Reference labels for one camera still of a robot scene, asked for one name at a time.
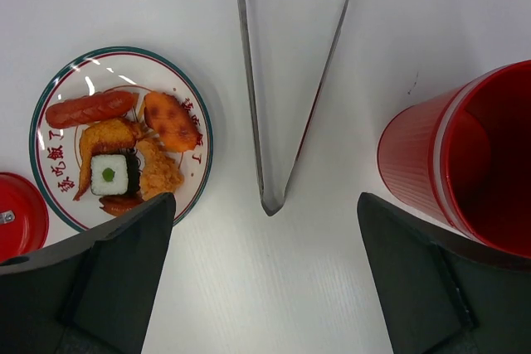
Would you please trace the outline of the fried chicken nugget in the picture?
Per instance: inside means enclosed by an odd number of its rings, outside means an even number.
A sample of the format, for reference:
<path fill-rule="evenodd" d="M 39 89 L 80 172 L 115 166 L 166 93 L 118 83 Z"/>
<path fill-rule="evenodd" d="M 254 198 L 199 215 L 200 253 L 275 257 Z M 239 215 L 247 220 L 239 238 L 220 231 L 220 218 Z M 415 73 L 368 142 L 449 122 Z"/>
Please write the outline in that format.
<path fill-rule="evenodd" d="M 161 193 L 174 193 L 184 183 L 175 161 L 151 138 L 139 140 L 136 149 L 144 158 L 139 180 L 140 194 L 148 201 Z"/>

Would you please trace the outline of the red cylindrical lunch box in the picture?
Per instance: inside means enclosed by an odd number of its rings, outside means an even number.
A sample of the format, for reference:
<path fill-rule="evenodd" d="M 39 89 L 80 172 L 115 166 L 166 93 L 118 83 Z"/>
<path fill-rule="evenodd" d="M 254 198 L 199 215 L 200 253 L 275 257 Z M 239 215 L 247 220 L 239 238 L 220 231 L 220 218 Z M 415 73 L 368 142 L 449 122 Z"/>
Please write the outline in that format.
<path fill-rule="evenodd" d="M 530 63 L 492 70 L 395 116 L 378 171 L 400 201 L 470 240 L 530 256 Z"/>

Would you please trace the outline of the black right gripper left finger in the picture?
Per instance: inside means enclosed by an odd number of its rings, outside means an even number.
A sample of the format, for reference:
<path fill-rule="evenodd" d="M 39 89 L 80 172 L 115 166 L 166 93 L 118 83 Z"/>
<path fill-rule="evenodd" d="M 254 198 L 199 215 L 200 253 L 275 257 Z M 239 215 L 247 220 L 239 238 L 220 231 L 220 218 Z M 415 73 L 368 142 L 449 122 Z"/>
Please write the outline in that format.
<path fill-rule="evenodd" d="M 160 194 L 1 263 L 3 353 L 140 353 L 173 228 Z"/>

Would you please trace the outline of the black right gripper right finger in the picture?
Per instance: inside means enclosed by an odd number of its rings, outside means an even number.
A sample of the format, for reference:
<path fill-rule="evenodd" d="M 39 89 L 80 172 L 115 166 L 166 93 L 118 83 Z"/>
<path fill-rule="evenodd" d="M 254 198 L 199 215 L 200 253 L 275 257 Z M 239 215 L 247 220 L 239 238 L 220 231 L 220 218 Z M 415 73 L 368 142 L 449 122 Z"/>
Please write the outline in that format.
<path fill-rule="evenodd" d="M 358 223 L 396 353 L 528 353 L 530 261 L 362 193 Z"/>

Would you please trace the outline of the metal food tongs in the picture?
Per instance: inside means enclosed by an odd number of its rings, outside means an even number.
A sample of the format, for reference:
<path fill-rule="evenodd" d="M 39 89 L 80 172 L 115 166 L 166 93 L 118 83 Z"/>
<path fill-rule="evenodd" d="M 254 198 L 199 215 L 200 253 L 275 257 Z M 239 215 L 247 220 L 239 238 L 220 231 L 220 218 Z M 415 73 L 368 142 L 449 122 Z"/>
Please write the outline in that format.
<path fill-rule="evenodd" d="M 343 24 L 347 15 L 350 0 L 343 0 L 342 8 L 334 28 L 334 35 L 330 41 L 328 54 L 324 67 L 319 77 L 316 91 L 304 124 L 304 130 L 300 136 L 295 157 L 291 163 L 285 186 L 281 192 L 275 189 L 275 174 L 273 166 L 273 154 L 270 137 L 270 121 L 266 109 L 266 93 L 263 88 L 256 87 L 256 63 L 255 58 L 260 54 L 258 44 L 252 42 L 249 21 L 248 0 L 236 0 L 237 15 L 240 24 L 241 46 L 243 62 L 246 74 L 246 87 L 249 99 L 251 116 L 251 131 L 256 165 L 256 182 L 262 210 L 269 217 L 275 216 L 285 206 L 287 196 L 291 191 L 292 182 L 297 174 L 298 164 L 304 144 L 307 139 L 314 114 L 317 109 L 321 94 L 333 63 L 334 54 L 339 44 Z"/>

